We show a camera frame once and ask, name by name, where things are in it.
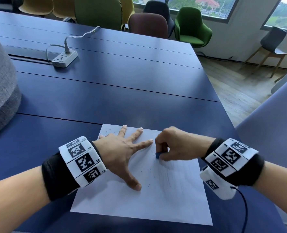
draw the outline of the chair leg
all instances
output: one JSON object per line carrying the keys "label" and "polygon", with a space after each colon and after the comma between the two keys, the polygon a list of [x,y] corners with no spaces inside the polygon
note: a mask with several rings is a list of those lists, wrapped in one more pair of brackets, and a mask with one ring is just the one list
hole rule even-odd
{"label": "chair leg", "polygon": [[252,74],[253,74],[254,72],[256,72],[256,71],[259,69],[260,66],[262,66],[262,64],[265,62],[265,60],[266,60],[270,55],[271,55],[271,52],[268,53],[268,54],[263,58],[263,60],[262,60],[262,61],[257,65],[257,67],[254,69],[254,71],[252,72]]}
{"label": "chair leg", "polygon": [[283,56],[280,58],[280,60],[279,60],[279,62],[278,62],[278,64],[277,64],[277,66],[275,67],[275,69],[274,69],[273,73],[271,74],[271,77],[270,77],[270,78],[272,78],[273,75],[276,73],[276,71],[278,70],[278,67],[280,66],[280,64],[281,64],[281,62],[283,61],[284,57],[285,57],[285,55],[283,55]]}
{"label": "chair leg", "polygon": [[247,63],[247,61],[249,61],[251,58],[253,58],[254,57],[254,55],[255,54],[257,54],[257,52],[260,50],[262,48],[262,46],[261,47],[259,47],[258,48],[258,50],[256,50],[243,64],[246,64]]}
{"label": "chair leg", "polygon": [[285,75],[279,77],[278,79],[276,79],[274,82],[277,83],[279,80],[281,80],[283,77],[285,77]]}

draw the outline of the fingernail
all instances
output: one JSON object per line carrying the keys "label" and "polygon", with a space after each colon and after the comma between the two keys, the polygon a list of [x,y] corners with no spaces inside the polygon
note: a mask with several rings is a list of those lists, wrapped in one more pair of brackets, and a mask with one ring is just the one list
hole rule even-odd
{"label": "fingernail", "polygon": [[137,184],[137,185],[135,186],[135,190],[136,190],[136,191],[140,191],[140,190],[141,190],[141,184]]}

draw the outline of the floor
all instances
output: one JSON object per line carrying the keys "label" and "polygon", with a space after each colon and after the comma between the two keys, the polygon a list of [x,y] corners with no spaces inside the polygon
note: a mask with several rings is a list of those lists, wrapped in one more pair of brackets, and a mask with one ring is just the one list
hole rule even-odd
{"label": "floor", "polygon": [[252,74],[254,65],[204,57],[199,60],[235,127],[270,97],[274,81],[287,74],[287,70],[279,69],[270,78],[274,70],[270,67],[260,67]]}

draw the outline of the white wall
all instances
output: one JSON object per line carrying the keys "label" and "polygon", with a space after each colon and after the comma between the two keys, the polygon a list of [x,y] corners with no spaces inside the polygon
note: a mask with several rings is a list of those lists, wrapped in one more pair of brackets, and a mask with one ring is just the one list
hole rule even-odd
{"label": "white wall", "polygon": [[[208,56],[245,61],[260,46],[260,40],[268,31],[260,30],[263,22],[270,14],[278,0],[239,0],[228,24],[204,20],[213,34],[210,42],[202,51]],[[287,52],[287,35],[279,48]],[[259,63],[263,55],[258,53],[250,62]],[[265,65],[276,66],[278,58],[268,58]],[[287,56],[281,63],[287,68]]]}

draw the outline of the red roof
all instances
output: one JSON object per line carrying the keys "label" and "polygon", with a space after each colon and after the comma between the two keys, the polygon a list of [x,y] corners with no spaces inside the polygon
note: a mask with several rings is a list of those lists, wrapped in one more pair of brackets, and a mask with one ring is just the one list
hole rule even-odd
{"label": "red roof", "polygon": [[201,2],[203,2],[203,3],[207,2],[207,4],[208,4],[209,6],[215,6],[215,7],[219,7],[219,6],[220,6],[219,3],[216,2],[215,0],[195,0],[195,2],[199,2],[199,3],[201,3]]}

